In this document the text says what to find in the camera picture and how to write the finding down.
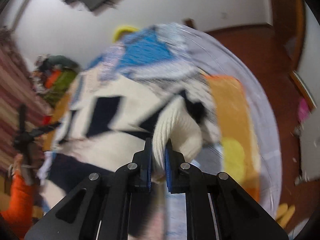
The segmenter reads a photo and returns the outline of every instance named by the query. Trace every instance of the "blanket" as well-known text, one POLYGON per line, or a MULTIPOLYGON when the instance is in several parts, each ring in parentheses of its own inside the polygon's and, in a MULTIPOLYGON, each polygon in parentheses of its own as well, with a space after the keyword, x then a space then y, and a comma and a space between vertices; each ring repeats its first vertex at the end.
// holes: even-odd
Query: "blanket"
MULTIPOLYGON (((225 143, 212 84, 193 64, 183 32, 178 24, 156 25, 125 36, 90 63, 72 86, 69 111, 61 120, 52 149, 78 162, 115 171, 143 149, 146 137, 153 137, 153 180, 157 181, 163 176, 164 146, 171 138, 174 150, 189 162, 196 157, 193 164, 202 171, 216 174, 225 170, 221 147, 225 143)), ((254 133, 251 135, 254 145, 254 133)), ((252 156, 245 154, 243 161, 252 163, 252 156)), ((63 177, 48 179, 43 196, 52 207, 66 190, 61 190, 63 177), (60 194, 52 196, 52 191, 60 194)), ((180 195, 166 199, 167 207, 184 205, 185 209, 180 195)), ((162 216, 154 217, 164 219, 164 209, 159 210, 162 216)), ((169 223, 185 231, 181 217, 169 223)), ((167 234, 170 239, 181 236, 174 230, 171 233, 167 234)))
POLYGON ((259 202, 260 153, 242 84, 230 76, 207 76, 217 104, 223 170, 259 202))

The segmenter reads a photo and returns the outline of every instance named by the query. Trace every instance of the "cloth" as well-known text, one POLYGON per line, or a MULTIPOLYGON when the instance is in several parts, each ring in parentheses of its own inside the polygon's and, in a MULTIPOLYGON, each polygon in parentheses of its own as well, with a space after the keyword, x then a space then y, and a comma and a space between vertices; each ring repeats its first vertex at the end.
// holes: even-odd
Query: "cloth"
POLYGON ((52 151, 45 151, 44 152, 44 163, 39 168, 37 172, 37 177, 40 179, 40 185, 43 186, 45 183, 45 179, 48 176, 49 169, 52 165, 53 160, 53 152, 52 151))
MULTIPOLYGON (((191 105, 192 103, 189 101, 190 110, 193 109, 191 105)), ((156 143, 155 138, 161 140, 160 144, 156 143, 158 145, 157 150, 154 147, 153 151, 154 156, 156 156, 154 175, 157 172, 162 173, 164 171, 163 157, 160 157, 160 155, 163 155, 161 147, 164 148, 169 136, 176 138, 174 149, 185 154, 186 159, 191 160, 201 149, 201 130, 187 112, 183 97, 180 95, 157 97, 146 86, 124 76, 110 81, 108 86, 96 91, 92 98, 84 103, 79 102, 75 107, 78 107, 78 110, 71 110, 62 120, 55 141, 61 144, 69 140, 69 146, 62 145, 63 152, 66 154, 72 153, 74 156, 80 154, 83 158, 87 158, 88 153, 83 150, 88 150, 88 141, 97 142, 99 140, 101 144, 92 145, 96 149, 94 154, 103 156, 105 161, 102 161, 102 159, 98 161, 99 158, 95 158, 95 160, 92 160, 94 163, 91 164, 101 168, 116 171, 120 166, 130 162, 136 152, 128 149, 122 156, 116 157, 113 151, 114 149, 118 151, 118 148, 106 144, 108 138, 112 138, 113 144, 117 143, 123 146, 130 142, 137 144, 134 138, 130 137, 129 140, 125 138, 129 135, 134 137, 139 132, 143 132, 144 137, 139 134, 137 135, 138 138, 153 137, 154 144, 156 143), (70 149, 70 145, 80 144, 82 144, 82 147, 78 148, 76 153, 70 149), (105 147, 98 150, 99 145, 105 145, 105 147)))
POLYGON ((110 131, 109 123, 116 115, 121 97, 98 98, 86 137, 110 131))
POLYGON ((54 82, 52 87, 42 95, 43 99, 53 108, 63 98, 72 81, 76 78, 77 73, 71 69, 65 69, 54 82))
POLYGON ((168 139, 172 148, 183 153, 186 162, 193 160, 202 146, 201 130, 188 114, 184 100, 178 96, 159 115, 152 138, 153 174, 164 175, 164 150, 168 139))
POLYGON ((1 215, 19 239, 23 239, 32 226, 33 194, 34 187, 27 186, 16 174, 11 185, 9 208, 1 211, 1 215))
MULTIPOLYGON (((67 92, 64 94, 63 98, 56 104, 56 107, 53 111, 52 117, 51 117, 51 123, 59 121, 63 115, 65 114, 67 108, 68 108, 68 103, 70 101, 70 94, 67 92)), ((45 151, 50 151, 51 150, 51 145, 52 145, 52 140, 55 135, 56 130, 53 130, 46 134, 44 136, 45 140, 42 145, 42 150, 45 151)))
MULTIPOLYGON (((84 178, 88 177, 91 173, 97 172, 102 176, 108 176, 113 172, 99 168, 97 166, 82 163, 76 158, 64 154, 56 154, 50 167, 48 180, 50 181, 49 187, 58 187, 60 199, 68 194, 74 187, 76 187, 84 178)), ((151 194, 135 194, 131 198, 130 208, 130 221, 129 221, 129 234, 138 236, 146 223, 146 218, 150 212, 151 201, 154 198, 154 185, 151 186, 151 194)), ((52 208, 56 201, 54 198, 48 196, 50 191, 45 191, 42 196, 47 199, 47 204, 52 208)))
POLYGON ((38 56, 36 62, 35 62, 35 68, 39 70, 40 72, 46 72, 48 70, 51 70, 53 67, 55 68, 70 68, 78 72, 78 64, 71 59, 57 55, 53 56, 50 54, 40 55, 38 56))
POLYGON ((234 77, 206 76, 222 133, 222 170, 259 202, 260 153, 242 84, 234 77))
POLYGON ((275 217, 281 194, 282 161, 276 119, 266 94, 244 63, 220 42, 186 26, 181 29, 196 66, 209 75, 232 76, 243 85, 260 152, 259 204, 275 217))
MULTIPOLYGON (((162 149, 168 138, 174 138, 174 150, 182 152, 186 160, 194 158, 202 144, 213 152, 210 146, 220 141, 215 102, 206 79, 188 55, 181 26, 156 25, 147 30, 156 34, 157 39, 152 42, 159 43, 155 45, 158 48, 164 47, 170 58, 162 55, 153 60, 136 59, 133 51, 137 48, 131 46, 144 33, 125 36, 107 49, 76 80, 78 87, 69 110, 77 113, 71 124, 66 114, 56 131, 53 146, 58 152, 115 171, 129 163, 135 152, 143 150, 145 138, 153 134, 153 140, 158 140, 153 141, 157 145, 153 151, 153 175, 158 172, 159 176, 164 171, 162 149), (128 66, 122 64, 123 58, 128 66), (112 119, 104 125, 104 132, 87 138, 97 100, 115 97, 121 100, 112 119), (68 142, 59 146, 57 142, 68 127, 68 142)), ((140 50, 139 57, 144 51, 148 51, 148 46, 140 50)), ((43 196, 50 199, 49 203, 57 203, 63 196, 60 190, 49 182, 43 196), (49 190, 56 191, 57 197, 49 194, 49 190)))

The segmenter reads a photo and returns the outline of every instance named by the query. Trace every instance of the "striped curtain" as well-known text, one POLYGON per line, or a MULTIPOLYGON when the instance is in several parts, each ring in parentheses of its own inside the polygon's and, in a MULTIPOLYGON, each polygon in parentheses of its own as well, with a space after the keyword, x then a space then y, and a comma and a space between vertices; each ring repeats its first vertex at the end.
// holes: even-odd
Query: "striped curtain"
POLYGON ((0 172, 6 172, 17 151, 12 137, 18 129, 17 109, 27 106, 26 129, 41 126, 47 104, 32 90, 26 65, 19 54, 11 32, 0 29, 0 172))

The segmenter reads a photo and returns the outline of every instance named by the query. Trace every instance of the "blue gripper pad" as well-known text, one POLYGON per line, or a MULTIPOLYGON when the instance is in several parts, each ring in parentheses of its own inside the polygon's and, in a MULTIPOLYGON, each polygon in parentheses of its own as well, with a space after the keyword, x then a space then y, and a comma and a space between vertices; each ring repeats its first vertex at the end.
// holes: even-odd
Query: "blue gripper pad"
POLYGON ((141 163, 140 178, 145 182, 145 186, 151 188, 151 171, 152 171, 152 140, 146 138, 146 143, 143 150, 144 156, 141 163))
POLYGON ((169 151, 168 151, 167 148, 164 150, 164 153, 165 153, 165 161, 164 161, 164 164, 165 164, 165 176, 166 176, 166 179, 167 179, 168 191, 171 192, 171 189, 172 189, 172 176, 171 176, 171 168, 170 168, 169 151))
POLYGON ((152 171, 152 144, 150 148, 148 149, 149 153, 149 162, 148 162, 148 170, 147 170, 147 182, 148 182, 148 188, 151 189, 151 171, 152 171))

